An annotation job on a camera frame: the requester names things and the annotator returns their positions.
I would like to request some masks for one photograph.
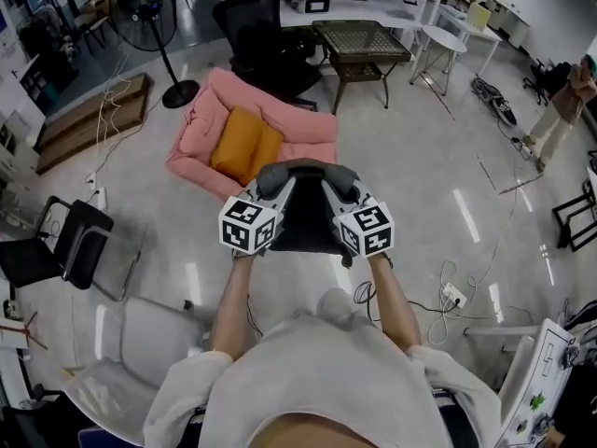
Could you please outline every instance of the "beige pants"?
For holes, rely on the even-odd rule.
[[[543,116],[530,132],[530,135],[534,136],[537,140],[543,139],[549,133],[548,139],[541,148],[541,155],[539,156],[544,164],[547,164],[551,160],[553,153],[555,153],[572,128],[573,125],[562,119],[553,103],[549,103],[545,113],[543,113]]]

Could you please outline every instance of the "white shelf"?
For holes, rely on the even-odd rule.
[[[306,26],[316,20],[373,20],[388,28],[421,28],[416,20],[400,19],[387,14],[392,7],[361,0],[332,0],[326,13],[297,13],[285,3],[280,4],[282,26]]]

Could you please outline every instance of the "fan base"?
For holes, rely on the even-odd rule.
[[[199,83],[192,79],[180,81],[178,85],[172,85],[161,97],[161,101],[167,108],[179,108],[187,105],[199,92]]]

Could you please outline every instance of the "white shirt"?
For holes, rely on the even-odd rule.
[[[431,387],[452,391],[480,445],[494,447],[500,400],[448,354],[405,354],[359,313],[334,324],[301,315],[235,363],[208,352],[172,366],[146,419],[146,447],[175,448],[207,403],[200,448],[248,447],[286,413],[323,416],[380,448],[450,448]]]

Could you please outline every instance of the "wooden board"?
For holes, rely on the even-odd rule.
[[[122,93],[120,96],[114,98],[114,102],[117,105],[122,105],[123,103],[126,103],[132,99],[138,98],[142,94],[147,94],[150,86],[150,80],[149,77],[143,73],[131,78],[131,86],[124,91],[128,84],[129,83],[120,82],[111,88],[111,91],[113,91],[115,94]],[[43,132],[39,140],[39,149],[43,151],[50,145],[53,145],[62,139],[68,138],[71,133],[77,131],[81,125],[87,125],[90,120],[93,120],[97,125],[98,113],[100,111],[100,106],[103,99],[104,94],[101,92],[100,94],[87,100],[85,103],[72,109],[64,116],[56,119],[56,121],[49,125]]]
[[[147,94],[137,96],[125,103],[122,108],[118,110],[114,116],[114,124],[121,133],[134,126],[138,126],[143,122],[146,112],[147,96]],[[110,120],[115,110],[116,109],[112,106],[104,113],[106,121]],[[110,138],[116,134],[117,131],[110,125],[106,138]],[[72,158],[84,149],[95,146],[96,137],[96,119],[90,119],[84,125],[77,125],[76,131],[70,132],[66,137],[60,138],[60,140],[42,150],[41,155],[39,156],[36,172],[39,175],[42,175],[54,166]],[[100,141],[103,140],[104,132],[100,135]]]

